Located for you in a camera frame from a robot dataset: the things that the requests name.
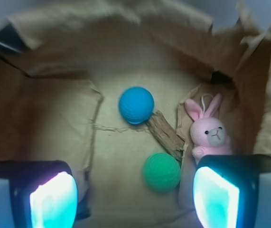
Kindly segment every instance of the stuffed bunny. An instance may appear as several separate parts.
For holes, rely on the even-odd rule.
[[[186,111],[194,120],[190,127],[190,135],[195,145],[192,154],[197,164],[203,156],[208,154],[232,154],[230,137],[226,135],[223,124],[212,117],[221,104],[222,96],[217,94],[206,111],[203,98],[204,95],[202,96],[203,110],[195,101],[191,99],[185,101]]]

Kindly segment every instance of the cyan light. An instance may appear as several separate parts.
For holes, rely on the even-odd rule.
[[[201,167],[194,177],[196,213],[205,228],[235,228],[238,216],[238,187],[209,167]]]
[[[30,194],[33,228],[71,228],[77,208],[74,178],[61,172]]]

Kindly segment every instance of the piece of wood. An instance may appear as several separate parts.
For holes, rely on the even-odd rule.
[[[184,141],[167,122],[162,112],[156,111],[146,122],[152,135],[176,160],[182,160]]]

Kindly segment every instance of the bunny face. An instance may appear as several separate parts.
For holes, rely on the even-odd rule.
[[[220,147],[226,143],[226,131],[216,118],[197,119],[190,127],[191,139],[195,145]]]

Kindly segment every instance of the ball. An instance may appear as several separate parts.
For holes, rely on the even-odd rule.
[[[169,192],[179,184],[181,168],[171,155],[155,153],[144,164],[143,178],[150,189],[160,193]]]
[[[137,125],[151,117],[154,100],[147,89],[132,87],[121,95],[118,106],[123,119],[132,125]]]

